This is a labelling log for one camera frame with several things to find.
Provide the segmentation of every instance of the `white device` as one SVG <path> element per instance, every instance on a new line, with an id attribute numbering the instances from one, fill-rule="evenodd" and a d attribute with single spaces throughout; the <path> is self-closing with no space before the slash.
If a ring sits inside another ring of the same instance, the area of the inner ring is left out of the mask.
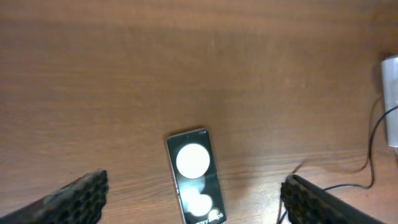
<path id="1" fill-rule="evenodd" d="M 381 62 L 386 111 L 398 105 L 398 55 Z M 398 147 L 398 111 L 387 115 L 388 145 Z"/>

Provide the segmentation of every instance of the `brown wooden surface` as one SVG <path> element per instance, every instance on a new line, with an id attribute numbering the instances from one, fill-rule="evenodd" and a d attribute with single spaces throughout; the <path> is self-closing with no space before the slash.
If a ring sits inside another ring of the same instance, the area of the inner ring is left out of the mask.
<path id="1" fill-rule="evenodd" d="M 209 128 L 228 223 L 274 223 L 279 187 L 367 184 L 380 51 L 398 2 L 54 1 L 0 6 L 0 215 L 97 168 L 102 223 L 181 223 L 164 135 Z M 382 112 L 378 104 L 375 117 Z M 373 189 L 333 194 L 398 220 L 384 133 Z"/>

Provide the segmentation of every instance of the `cord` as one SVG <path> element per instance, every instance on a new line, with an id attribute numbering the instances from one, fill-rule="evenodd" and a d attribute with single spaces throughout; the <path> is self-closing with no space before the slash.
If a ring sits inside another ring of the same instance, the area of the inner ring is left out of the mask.
<path id="1" fill-rule="evenodd" d="M 381 121 L 383 121 L 386 116 L 391 113 L 392 111 L 398 109 L 398 106 L 395 106 L 389 110 L 387 110 L 376 122 L 376 124 L 373 127 L 373 130 L 371 132 L 371 135 L 369 137 L 369 144 L 368 144 L 368 157 L 366 158 L 366 163 L 363 166 L 363 168 L 365 168 L 367 166 L 367 164 L 369 163 L 369 166 L 371 168 L 371 183 L 368 186 L 364 186 L 364 185 L 360 185 L 360 184 L 338 184 L 338 185 L 334 185 L 331 187 L 327 187 L 323 190 L 331 190 L 331 189 L 336 189 L 336 188 L 340 188 L 340 187 L 359 187 L 362 189 L 370 189 L 373 187 L 374 185 L 374 165 L 373 165 L 373 157 L 372 157 L 372 149 L 373 149 L 373 139 L 374 139 L 374 135 L 376 133 L 377 128 L 379 127 Z M 287 210 L 284 212 L 284 214 L 281 216 L 281 218 L 278 220 L 277 224 L 282 223 L 282 221 L 284 220 L 284 218 L 286 217 L 287 214 Z"/>

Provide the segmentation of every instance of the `wood grain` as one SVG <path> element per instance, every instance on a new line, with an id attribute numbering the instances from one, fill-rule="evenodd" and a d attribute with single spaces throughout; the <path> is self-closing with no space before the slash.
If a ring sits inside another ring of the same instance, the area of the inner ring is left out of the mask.
<path id="1" fill-rule="evenodd" d="M 102 223 L 181 223 L 163 137 L 204 125 L 228 223 L 275 223 L 279 187 L 369 181 L 379 54 L 397 1 L 22 1 L 0 7 L 0 215 L 97 168 Z M 375 116 L 382 113 L 376 106 Z M 333 194 L 398 219 L 382 129 L 373 189 Z"/>

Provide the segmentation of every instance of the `blurry black object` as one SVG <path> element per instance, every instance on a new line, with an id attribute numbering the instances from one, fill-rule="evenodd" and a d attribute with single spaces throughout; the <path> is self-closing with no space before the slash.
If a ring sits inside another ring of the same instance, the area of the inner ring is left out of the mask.
<path id="1" fill-rule="evenodd" d="M 280 192 L 293 224 L 382 223 L 298 175 L 289 175 Z"/>
<path id="2" fill-rule="evenodd" d="M 106 171 L 97 170 L 0 218 L 0 224 L 94 224 L 101 219 L 108 189 Z"/>

